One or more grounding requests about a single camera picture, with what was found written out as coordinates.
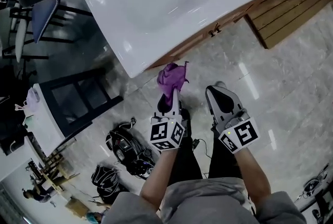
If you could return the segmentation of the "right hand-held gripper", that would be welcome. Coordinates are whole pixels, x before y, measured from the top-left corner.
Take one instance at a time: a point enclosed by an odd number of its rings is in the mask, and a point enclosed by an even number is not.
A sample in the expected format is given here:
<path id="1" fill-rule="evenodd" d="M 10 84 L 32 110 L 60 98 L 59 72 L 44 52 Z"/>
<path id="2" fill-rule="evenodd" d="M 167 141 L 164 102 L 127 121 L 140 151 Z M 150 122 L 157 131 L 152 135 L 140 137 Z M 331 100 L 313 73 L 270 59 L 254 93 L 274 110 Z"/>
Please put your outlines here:
<path id="1" fill-rule="evenodd" d="M 213 126 L 225 128 L 230 114 L 243 109 L 239 97 L 225 88 L 226 85 L 209 85 L 206 87 L 206 100 L 213 116 Z M 258 126 L 254 118 L 241 121 L 220 132 L 218 140 L 235 154 L 260 139 Z"/>

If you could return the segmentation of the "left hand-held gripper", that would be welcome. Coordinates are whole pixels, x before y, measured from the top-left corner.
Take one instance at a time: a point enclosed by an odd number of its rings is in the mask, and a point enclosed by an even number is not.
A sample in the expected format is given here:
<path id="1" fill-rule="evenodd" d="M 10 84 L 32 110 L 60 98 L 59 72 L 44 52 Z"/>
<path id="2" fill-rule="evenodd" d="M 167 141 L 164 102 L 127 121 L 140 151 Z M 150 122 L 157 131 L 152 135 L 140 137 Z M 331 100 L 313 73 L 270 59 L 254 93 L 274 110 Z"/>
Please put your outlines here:
<path id="1" fill-rule="evenodd" d="M 185 127 L 182 125 L 179 94 L 178 89 L 173 90 L 170 110 L 167 97 L 163 94 L 157 104 L 158 112 L 163 116 L 151 118 L 149 144 L 160 152 L 179 148 L 185 133 Z"/>

